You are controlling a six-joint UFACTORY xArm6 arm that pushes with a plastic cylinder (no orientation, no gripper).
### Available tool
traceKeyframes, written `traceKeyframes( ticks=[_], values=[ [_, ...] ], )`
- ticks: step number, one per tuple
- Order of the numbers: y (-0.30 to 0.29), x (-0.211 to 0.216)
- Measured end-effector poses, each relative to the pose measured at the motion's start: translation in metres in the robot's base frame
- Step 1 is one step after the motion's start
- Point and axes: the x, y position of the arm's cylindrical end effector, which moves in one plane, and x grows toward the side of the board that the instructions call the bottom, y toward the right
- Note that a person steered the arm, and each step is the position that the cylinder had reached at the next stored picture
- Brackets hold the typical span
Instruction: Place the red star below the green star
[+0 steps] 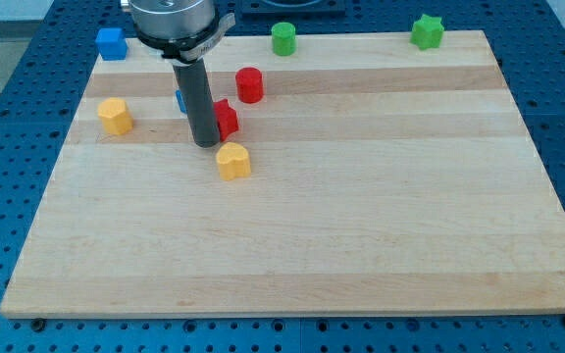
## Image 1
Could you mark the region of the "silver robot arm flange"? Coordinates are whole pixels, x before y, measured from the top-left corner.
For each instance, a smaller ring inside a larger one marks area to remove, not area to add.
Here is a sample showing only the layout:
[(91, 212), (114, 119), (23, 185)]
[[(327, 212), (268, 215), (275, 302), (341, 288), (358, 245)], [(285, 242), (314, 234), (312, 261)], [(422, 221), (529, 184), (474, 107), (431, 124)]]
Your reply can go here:
[(234, 13), (221, 15), (213, 0), (121, 0), (136, 37), (174, 66), (195, 64), (235, 25)]

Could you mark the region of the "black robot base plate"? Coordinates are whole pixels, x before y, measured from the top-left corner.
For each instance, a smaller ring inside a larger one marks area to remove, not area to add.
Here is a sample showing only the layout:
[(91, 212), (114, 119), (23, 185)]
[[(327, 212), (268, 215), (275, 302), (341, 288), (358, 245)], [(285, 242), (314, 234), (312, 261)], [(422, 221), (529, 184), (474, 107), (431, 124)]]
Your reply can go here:
[(343, 15), (344, 0), (239, 0), (244, 16)]

